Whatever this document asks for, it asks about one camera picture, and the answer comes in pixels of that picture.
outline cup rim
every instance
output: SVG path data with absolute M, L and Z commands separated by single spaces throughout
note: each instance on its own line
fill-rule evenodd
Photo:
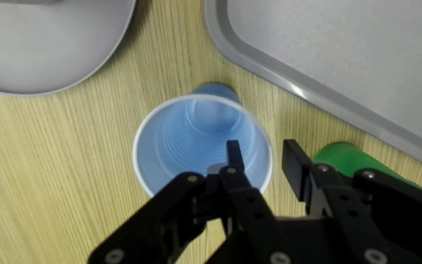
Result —
M 139 125 L 139 128 L 136 131 L 134 140 L 133 140 L 133 146 L 131 146 L 131 162 L 133 162 L 134 175 L 136 175 L 142 190 L 149 197 L 153 197 L 153 194 L 150 193 L 150 190 L 145 184 L 142 174 L 139 172 L 137 159 L 136 159 L 137 158 L 136 156 L 136 150 L 137 150 L 137 146 L 139 146 L 139 138 L 142 136 L 142 131 L 149 124 L 149 121 L 155 115 L 158 115 L 161 111 L 169 108 L 171 105 L 175 105 L 175 103 L 180 103 L 180 102 L 187 102 L 187 100 L 210 100 L 210 102 L 216 102 L 216 103 L 225 105 L 228 108 L 232 108 L 232 109 L 241 112 L 243 115 L 246 115 L 252 121 L 254 128 L 257 131 L 260 131 L 260 136 L 266 141 L 268 150 L 269 150 L 268 152 L 269 165 L 268 165 L 266 177 L 265 177 L 265 181 L 263 181 L 262 187 L 259 188 L 259 193 L 263 193 L 266 190 L 268 184 L 269 184 L 271 174 L 272 174 L 272 146 L 271 146 L 271 141 L 269 141 L 269 137 L 268 137 L 266 131 L 260 127 L 260 124 L 254 119 L 254 116 L 252 114 L 249 114 L 244 108 L 241 108 L 240 105 L 237 105 L 237 103 L 234 103 L 234 102 L 231 102 L 228 99 L 222 99 L 219 96 L 212 96 L 212 94 L 187 94 L 187 96 L 180 96 L 180 97 L 167 100 L 162 105 L 156 106 L 152 112 L 149 112 L 147 116 L 140 122 L 140 125 Z

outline screw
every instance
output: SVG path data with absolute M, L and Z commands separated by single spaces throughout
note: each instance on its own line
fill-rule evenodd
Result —
M 112 250 L 105 256 L 106 264 L 120 264 L 124 259 L 124 253 L 121 250 Z
M 190 177 L 187 177 L 186 181 L 187 181 L 187 182 L 197 182 L 197 177 L 196 177 L 196 175 L 190 175 Z
M 369 180 L 373 180 L 373 178 L 375 178 L 375 174 L 370 172 L 370 171 L 364 171 L 364 172 L 361 172 L 361 175 L 366 177 L 366 178 L 369 178 Z
M 227 175 L 235 175 L 235 174 L 237 174 L 237 169 L 234 169 L 234 168 L 227 168 L 227 169 L 225 169 L 225 174 L 227 174 Z
M 272 253 L 269 257 L 271 264 L 290 264 L 290 259 L 285 253 Z
M 363 257 L 370 264 L 388 264 L 388 259 L 382 251 L 378 251 L 375 248 L 369 248 L 363 253 Z
M 320 172 L 328 172 L 329 171 L 329 168 L 328 166 L 325 166 L 325 165 L 319 165 L 319 166 L 316 166 Z

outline green cylinder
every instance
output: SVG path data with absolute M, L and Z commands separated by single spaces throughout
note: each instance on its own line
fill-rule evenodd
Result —
M 329 165 L 338 174 L 347 178 L 353 178 L 354 174 L 361 169 L 375 169 L 401 182 L 417 187 L 416 184 L 401 178 L 398 174 L 392 172 L 373 158 L 347 143 L 335 143 L 323 147 L 320 152 L 317 152 L 313 162 Z

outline wood grain surface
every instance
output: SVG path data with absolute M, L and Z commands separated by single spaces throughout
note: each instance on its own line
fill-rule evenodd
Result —
M 281 143 L 309 153 L 347 141 L 422 185 L 422 163 L 227 62 L 200 0 L 137 0 L 117 53 L 92 78 L 54 96 L 0 96 L 0 263 L 77 264 L 147 202 L 131 140 L 162 102 L 205 83 L 231 86 L 266 130 L 273 174 L 265 199 L 300 216 L 279 169 Z M 202 263 L 222 241 L 212 224 L 178 263 Z

